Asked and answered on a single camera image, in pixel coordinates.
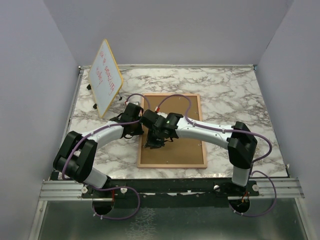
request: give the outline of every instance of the wooden board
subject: wooden board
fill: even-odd
[[[145,93],[150,101],[150,109],[154,110],[156,106],[166,96],[172,93]],[[188,117],[202,121],[202,111],[200,105],[200,95],[183,93],[188,96],[192,102]],[[147,106],[144,100],[142,107]],[[185,115],[188,107],[188,101],[179,96],[168,98],[161,106],[161,113],[178,113]],[[148,129],[143,126],[144,134],[139,138],[138,149],[138,168],[207,168],[207,154],[205,143],[196,139],[179,138],[173,139],[173,142],[166,142],[165,146],[158,149],[143,147],[147,140]]]

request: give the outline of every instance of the marble surface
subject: marble surface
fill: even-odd
[[[87,90],[88,72],[81,81],[70,131],[90,131],[104,125],[108,119],[125,109],[125,99],[131,93],[192,93],[200,94],[203,121],[213,124],[233,125],[236,121],[246,123],[252,132],[269,138],[272,153],[254,164],[272,177],[286,177],[287,172],[272,128],[267,108],[263,101],[252,68],[133,68],[122,69],[124,79],[120,90],[123,99],[117,96],[105,119],[99,118],[92,92]],[[139,96],[130,99],[140,101]],[[231,177],[233,166],[228,151],[206,143],[206,169],[137,168],[138,136],[132,139],[115,140],[100,148],[95,156],[94,167],[115,179],[144,178],[221,178]],[[258,140],[256,157],[268,151],[268,145]]]

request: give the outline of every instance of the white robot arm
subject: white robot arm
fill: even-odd
[[[87,134],[92,133],[80,145],[80,155],[78,157],[74,155],[71,158],[66,168],[66,174],[77,182],[86,183],[96,188],[106,188],[111,179],[93,167],[97,149],[111,141],[126,137],[126,135],[143,134],[142,125],[144,125],[148,128],[145,147],[161,148],[165,146],[165,139],[188,138],[215,144],[228,150],[229,160],[233,164],[232,182],[241,187],[247,185],[251,162],[257,146],[257,140],[254,136],[205,129],[191,124],[183,115],[177,113],[169,113],[164,118],[151,110],[146,110],[140,116],[141,111],[143,109],[140,106],[129,103],[120,118],[115,117],[102,127],[81,134],[74,131],[69,132],[53,162],[53,167],[62,172],[75,144]],[[235,125],[214,125],[193,119],[191,122],[216,129],[249,131],[242,122],[236,122]]]

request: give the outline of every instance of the white wall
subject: white wall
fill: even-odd
[[[72,55],[118,64],[257,64],[293,0],[44,0]]]
[[[289,172],[320,237],[320,1],[295,0],[257,66]]]
[[[0,239],[27,239],[78,68],[42,0],[0,6]]]

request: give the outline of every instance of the whiteboard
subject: whiteboard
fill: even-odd
[[[99,116],[103,118],[124,83],[106,39],[102,41],[88,78]]]

